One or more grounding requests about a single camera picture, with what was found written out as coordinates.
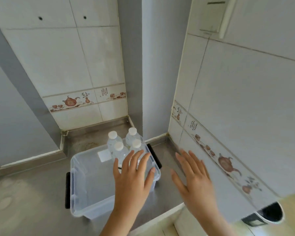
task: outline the hand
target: hand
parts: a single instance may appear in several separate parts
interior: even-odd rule
[[[115,178],[115,205],[100,236],[126,236],[139,211],[142,209],[150,192],[155,168],[153,167],[144,180],[147,161],[150,153],[146,153],[140,160],[138,158],[143,150],[134,154],[131,151],[122,162],[121,173],[118,170],[118,159],[114,162]]]
[[[144,181],[144,174],[150,153],[146,153],[140,160],[138,169],[138,158],[143,150],[133,154],[131,151],[122,162],[121,174],[118,171],[118,159],[114,162],[115,178],[115,205],[114,211],[135,220],[139,211],[142,209],[147,196],[150,192],[155,168],[153,167]]]
[[[192,151],[189,154],[181,149],[181,155],[176,153],[187,179],[185,186],[177,173],[172,170],[172,179],[177,186],[189,211],[202,225],[212,222],[219,216],[213,184],[203,161],[199,160]]]

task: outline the clear plastic storage box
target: clear plastic storage box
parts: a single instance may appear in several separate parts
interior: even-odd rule
[[[115,201],[115,181],[113,176],[114,159],[106,145],[89,149],[74,155],[71,159],[70,210],[73,216],[97,218],[113,210]],[[155,167],[155,183],[161,177],[161,171],[151,155],[147,162],[145,177]]]

